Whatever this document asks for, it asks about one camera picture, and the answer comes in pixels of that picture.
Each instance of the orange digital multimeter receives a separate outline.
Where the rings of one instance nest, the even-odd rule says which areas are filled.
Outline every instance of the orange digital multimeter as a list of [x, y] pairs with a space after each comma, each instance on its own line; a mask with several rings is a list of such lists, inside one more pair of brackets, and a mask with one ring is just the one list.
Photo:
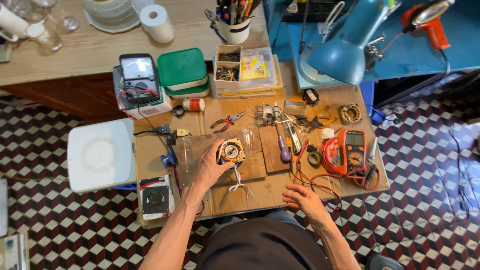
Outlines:
[[367, 167], [365, 158], [367, 156], [367, 138], [363, 130], [342, 129], [338, 134], [338, 152], [340, 154], [341, 165], [337, 170], [341, 175], [357, 170], [348, 176], [348, 178], [363, 179]]

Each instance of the white cup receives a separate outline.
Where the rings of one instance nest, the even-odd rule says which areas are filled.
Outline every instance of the white cup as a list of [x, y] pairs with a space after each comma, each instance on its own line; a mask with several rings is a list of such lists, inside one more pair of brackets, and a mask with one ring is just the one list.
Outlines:
[[15, 42], [19, 38], [27, 37], [25, 31], [28, 28], [28, 22], [0, 3], [0, 28], [3, 28], [3, 31], [9, 33], [11, 37], [2, 31], [0, 31], [0, 36], [8, 41]]
[[216, 23], [218, 31], [227, 40], [227, 44], [238, 45], [247, 40], [250, 34], [250, 18], [238, 25], [228, 25], [222, 20]]

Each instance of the person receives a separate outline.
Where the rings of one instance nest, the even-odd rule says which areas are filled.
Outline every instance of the person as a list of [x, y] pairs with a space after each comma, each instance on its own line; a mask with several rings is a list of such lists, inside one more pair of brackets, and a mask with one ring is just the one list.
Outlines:
[[[234, 163], [218, 165], [217, 140], [201, 156], [192, 184], [182, 197], [145, 256], [140, 270], [180, 270], [193, 219], [210, 187]], [[325, 252], [298, 222], [279, 208], [262, 218], [240, 221], [230, 218], [217, 227], [204, 248], [197, 269], [360, 269], [347, 241], [333, 222], [318, 195], [288, 184], [283, 201], [302, 210], [320, 236]]]

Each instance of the paper towel roll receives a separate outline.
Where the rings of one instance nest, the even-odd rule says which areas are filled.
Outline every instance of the paper towel roll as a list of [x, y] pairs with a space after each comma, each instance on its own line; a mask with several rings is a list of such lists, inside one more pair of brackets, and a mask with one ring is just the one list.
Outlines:
[[170, 42], [175, 33], [167, 11], [160, 5], [145, 6], [140, 12], [140, 22], [156, 42]]

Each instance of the wooden board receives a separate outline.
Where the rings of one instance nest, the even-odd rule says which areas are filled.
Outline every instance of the wooden board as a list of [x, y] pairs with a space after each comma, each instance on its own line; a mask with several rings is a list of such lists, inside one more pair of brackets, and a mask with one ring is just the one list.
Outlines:
[[[238, 172], [243, 183], [251, 179], [263, 179], [266, 177], [264, 156], [260, 144], [258, 128], [224, 131], [219, 134], [208, 134], [177, 139], [177, 156], [179, 159], [179, 178], [181, 184], [189, 184], [196, 171], [201, 155], [217, 139], [239, 138], [245, 150], [246, 160], [238, 167]], [[233, 171], [225, 172], [215, 186], [232, 184], [236, 182]]]
[[[278, 130], [286, 143], [285, 130], [282, 124], [278, 125]], [[258, 129], [267, 172], [277, 172], [290, 169], [289, 163], [284, 163], [280, 159], [280, 146], [278, 145], [278, 133], [275, 126], [264, 126]]]
[[[0, 65], [0, 86], [112, 73], [112, 68], [120, 64], [119, 56], [126, 53], [149, 53], [156, 62], [163, 53], [199, 48], [205, 60], [210, 61], [217, 44], [222, 44], [222, 41], [210, 28], [210, 21], [203, 11], [209, 9], [215, 12], [215, 1], [162, 0], [160, 4], [167, 10], [175, 31], [175, 38], [169, 43], [155, 42], [141, 26], [117, 34], [102, 32], [88, 23], [82, 1], [58, 1], [51, 15], [56, 16], [62, 9], [66, 10], [80, 20], [78, 29], [60, 36], [63, 47], [56, 52], [49, 52], [27, 39], [18, 42], [12, 61]], [[270, 43], [262, 6], [257, 7], [252, 15], [250, 34], [241, 45], [243, 49], [268, 47]], [[47, 20], [47, 26], [55, 29], [50, 22]]]

